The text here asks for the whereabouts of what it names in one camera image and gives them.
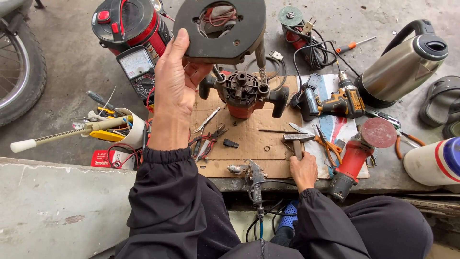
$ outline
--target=person's right hand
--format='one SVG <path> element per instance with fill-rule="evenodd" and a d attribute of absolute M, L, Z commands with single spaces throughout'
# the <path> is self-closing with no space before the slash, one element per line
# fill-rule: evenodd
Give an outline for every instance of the person's right hand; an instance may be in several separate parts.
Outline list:
<path fill-rule="evenodd" d="M 301 161 L 298 161 L 296 156 L 292 156 L 289 159 L 291 162 L 291 175 L 297 184 L 299 193 L 305 189 L 314 188 L 316 179 L 318 178 L 316 157 L 307 151 L 303 151 L 302 155 L 303 158 Z"/>

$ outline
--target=hammer head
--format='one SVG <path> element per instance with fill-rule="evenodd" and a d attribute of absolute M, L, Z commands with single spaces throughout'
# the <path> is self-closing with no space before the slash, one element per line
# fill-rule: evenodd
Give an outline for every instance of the hammer head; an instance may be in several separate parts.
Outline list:
<path fill-rule="evenodd" d="M 314 139 L 315 135 L 312 134 L 286 134 L 283 136 L 283 142 L 293 142 L 294 140 L 298 140 L 303 143 Z"/>

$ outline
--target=orange-handled pliers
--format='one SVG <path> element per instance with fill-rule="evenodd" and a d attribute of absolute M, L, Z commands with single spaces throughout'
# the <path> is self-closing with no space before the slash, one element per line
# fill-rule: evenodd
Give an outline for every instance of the orange-handled pliers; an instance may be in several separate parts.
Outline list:
<path fill-rule="evenodd" d="M 331 153 L 329 151 L 334 152 L 335 156 L 337 157 L 337 160 L 341 164 L 342 163 L 342 158 L 340 157 L 340 153 L 342 152 L 342 148 L 340 148 L 340 147 L 332 144 L 331 142 L 327 141 L 326 137 L 324 136 L 324 133 L 322 132 L 322 130 L 320 129 L 320 127 L 318 125 L 316 125 L 316 128 L 318 129 L 319 138 L 317 140 L 316 137 L 315 137 L 314 140 L 318 141 L 318 143 L 320 145 L 324 146 L 324 148 L 326 149 L 326 155 L 328 156 L 328 160 L 331 162 L 331 165 L 333 165 L 334 167 L 337 166 L 335 161 L 332 159 Z"/>
<path fill-rule="evenodd" d="M 405 136 L 408 139 L 413 140 L 414 142 L 418 143 L 421 147 L 426 146 L 426 144 L 423 141 L 421 141 L 420 139 L 418 139 L 418 138 L 416 138 L 416 137 L 414 137 L 414 136 L 412 136 L 410 134 L 407 134 L 406 132 L 402 131 L 401 129 L 397 129 L 396 134 L 397 134 L 397 137 L 396 137 L 396 143 L 395 143 L 395 151 L 396 151 L 396 156 L 398 156 L 399 160 L 401 160 L 403 158 L 403 155 L 401 154 L 401 150 L 399 148 L 400 143 L 401 143 L 401 135 Z M 407 140 L 403 140 L 403 141 L 406 142 L 407 144 L 415 147 L 415 145 L 410 143 L 409 141 L 407 141 Z"/>

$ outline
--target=sanding disc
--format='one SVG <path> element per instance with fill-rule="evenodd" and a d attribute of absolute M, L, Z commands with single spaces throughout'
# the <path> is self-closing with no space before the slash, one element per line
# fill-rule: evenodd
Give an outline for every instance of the sanding disc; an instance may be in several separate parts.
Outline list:
<path fill-rule="evenodd" d="M 286 26 L 295 26 L 302 21 L 302 12 L 294 6 L 287 6 L 278 13 L 278 20 Z"/>
<path fill-rule="evenodd" d="M 369 145 L 376 148 L 391 147 L 396 142 L 396 130 L 393 125 L 382 118 L 371 118 L 361 127 L 361 136 Z"/>

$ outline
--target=black slipper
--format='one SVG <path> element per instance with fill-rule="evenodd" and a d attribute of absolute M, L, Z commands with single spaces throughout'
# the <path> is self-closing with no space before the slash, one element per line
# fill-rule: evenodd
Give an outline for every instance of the black slipper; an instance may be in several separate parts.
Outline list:
<path fill-rule="evenodd" d="M 419 112 L 420 119 L 439 127 L 460 118 L 460 77 L 439 78 L 429 88 L 427 98 Z"/>

